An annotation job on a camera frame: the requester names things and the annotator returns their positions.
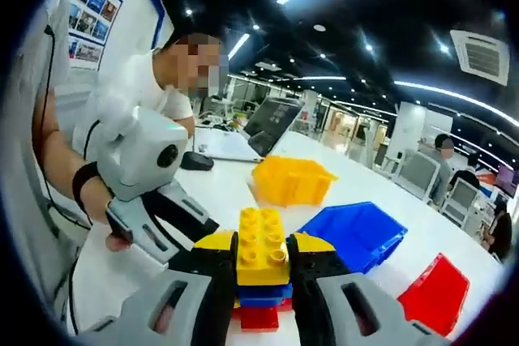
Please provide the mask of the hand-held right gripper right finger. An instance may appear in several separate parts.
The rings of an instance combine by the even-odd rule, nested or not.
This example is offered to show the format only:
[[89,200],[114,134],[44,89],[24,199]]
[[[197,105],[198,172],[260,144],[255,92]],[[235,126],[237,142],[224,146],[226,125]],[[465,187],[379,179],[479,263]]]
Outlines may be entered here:
[[293,233],[288,239],[292,307],[301,345],[449,345],[394,297],[352,273],[328,242]]

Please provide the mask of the person's left hand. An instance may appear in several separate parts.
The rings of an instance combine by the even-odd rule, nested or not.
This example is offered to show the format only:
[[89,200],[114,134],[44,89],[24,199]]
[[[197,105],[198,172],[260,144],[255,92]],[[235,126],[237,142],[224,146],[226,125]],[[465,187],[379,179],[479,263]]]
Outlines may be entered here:
[[88,217],[109,224],[106,211],[113,196],[97,172],[96,164],[86,164],[75,173],[72,193],[74,200]]

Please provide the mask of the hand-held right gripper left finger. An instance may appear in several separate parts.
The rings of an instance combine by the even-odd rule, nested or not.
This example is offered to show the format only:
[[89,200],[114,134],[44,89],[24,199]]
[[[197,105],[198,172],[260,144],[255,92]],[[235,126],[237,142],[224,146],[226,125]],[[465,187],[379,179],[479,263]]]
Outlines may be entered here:
[[229,248],[195,247],[125,299],[119,316],[108,316],[76,337],[81,345],[224,345],[234,308],[234,257]]

